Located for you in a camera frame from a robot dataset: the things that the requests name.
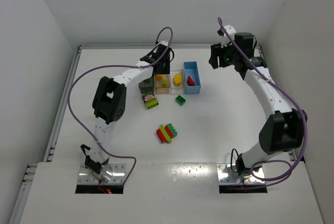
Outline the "red curved lego piece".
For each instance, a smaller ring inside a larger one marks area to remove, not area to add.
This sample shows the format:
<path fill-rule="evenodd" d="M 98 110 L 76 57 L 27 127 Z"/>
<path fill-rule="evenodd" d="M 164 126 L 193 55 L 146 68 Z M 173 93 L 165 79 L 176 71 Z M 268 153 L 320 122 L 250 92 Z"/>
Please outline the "red curved lego piece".
<path fill-rule="evenodd" d="M 194 82 L 194 80 L 190 76 L 187 77 L 187 85 L 188 86 L 195 86 L 196 85 L 196 83 Z"/>

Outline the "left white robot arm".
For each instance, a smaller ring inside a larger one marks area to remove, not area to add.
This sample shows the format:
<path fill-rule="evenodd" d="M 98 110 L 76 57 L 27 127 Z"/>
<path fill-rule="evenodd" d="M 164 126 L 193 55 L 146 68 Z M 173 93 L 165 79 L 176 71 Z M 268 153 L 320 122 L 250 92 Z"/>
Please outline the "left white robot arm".
<path fill-rule="evenodd" d="M 166 41 L 156 43 L 147 55 L 140 58 L 134 66 L 125 66 L 127 70 L 112 78 L 106 76 L 99 81 L 92 102 L 96 126 L 92 132 L 95 141 L 91 147 L 83 147 L 85 165 L 95 174 L 101 174 L 109 157 L 119 158 L 108 151 L 112 132 L 116 122 L 123 116 L 128 89 L 150 80 L 156 74 L 170 73 L 170 51 Z"/>

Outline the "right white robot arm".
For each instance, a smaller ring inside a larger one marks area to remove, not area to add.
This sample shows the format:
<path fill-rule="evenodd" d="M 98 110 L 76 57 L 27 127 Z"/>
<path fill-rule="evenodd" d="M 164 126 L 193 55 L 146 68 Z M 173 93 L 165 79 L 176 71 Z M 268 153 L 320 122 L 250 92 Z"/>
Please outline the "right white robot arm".
<path fill-rule="evenodd" d="M 225 34 L 222 30 L 217 33 L 222 42 L 211 45 L 209 64 L 214 69 L 233 66 L 254 92 L 266 117 L 258 143 L 238 154 L 235 162 L 234 172 L 250 175 L 274 156 L 301 147 L 307 115 L 278 90 L 265 59 L 257 52 L 253 34 L 234 31 Z"/>

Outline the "small lime green lego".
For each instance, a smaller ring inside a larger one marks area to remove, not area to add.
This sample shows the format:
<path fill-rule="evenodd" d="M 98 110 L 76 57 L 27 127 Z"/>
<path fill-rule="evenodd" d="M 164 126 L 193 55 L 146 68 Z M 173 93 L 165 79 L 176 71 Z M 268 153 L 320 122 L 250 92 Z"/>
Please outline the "small lime green lego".
<path fill-rule="evenodd" d="M 162 84 L 162 87 L 167 87 L 168 86 L 168 82 L 167 82 L 166 79 L 162 79 L 161 84 Z"/>

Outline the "red white green lego stack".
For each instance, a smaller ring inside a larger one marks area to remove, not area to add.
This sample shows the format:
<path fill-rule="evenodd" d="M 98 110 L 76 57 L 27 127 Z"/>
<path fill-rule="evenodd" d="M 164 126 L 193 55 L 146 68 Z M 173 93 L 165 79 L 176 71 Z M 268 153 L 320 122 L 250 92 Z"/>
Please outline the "red white green lego stack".
<path fill-rule="evenodd" d="M 141 95 L 141 97 L 148 110 L 159 105 L 159 101 L 157 100 L 156 95 L 153 91 L 144 93 Z"/>

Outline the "yellow round lego piece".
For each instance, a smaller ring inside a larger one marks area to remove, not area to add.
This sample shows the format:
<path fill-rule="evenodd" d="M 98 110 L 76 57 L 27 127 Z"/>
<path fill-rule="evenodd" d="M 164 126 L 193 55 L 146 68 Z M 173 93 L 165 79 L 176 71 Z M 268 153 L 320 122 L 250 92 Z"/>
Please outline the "yellow round lego piece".
<path fill-rule="evenodd" d="M 180 73 L 174 75 L 173 84 L 176 87 L 180 87 L 182 85 L 182 75 Z"/>

